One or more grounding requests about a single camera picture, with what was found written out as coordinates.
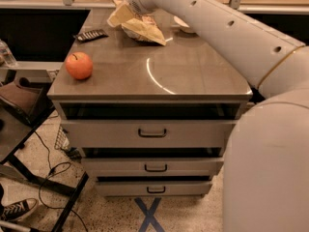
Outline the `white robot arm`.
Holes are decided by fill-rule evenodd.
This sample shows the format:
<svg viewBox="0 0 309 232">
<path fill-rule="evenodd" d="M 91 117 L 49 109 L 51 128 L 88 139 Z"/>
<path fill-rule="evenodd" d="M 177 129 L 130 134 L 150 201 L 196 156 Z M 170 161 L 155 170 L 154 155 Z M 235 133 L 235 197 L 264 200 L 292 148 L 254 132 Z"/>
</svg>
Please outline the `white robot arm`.
<svg viewBox="0 0 309 232">
<path fill-rule="evenodd" d="M 309 232 L 309 50 L 216 0 L 128 0 L 139 14 L 182 19 L 263 101 L 224 155 L 223 232 Z"/>
</svg>

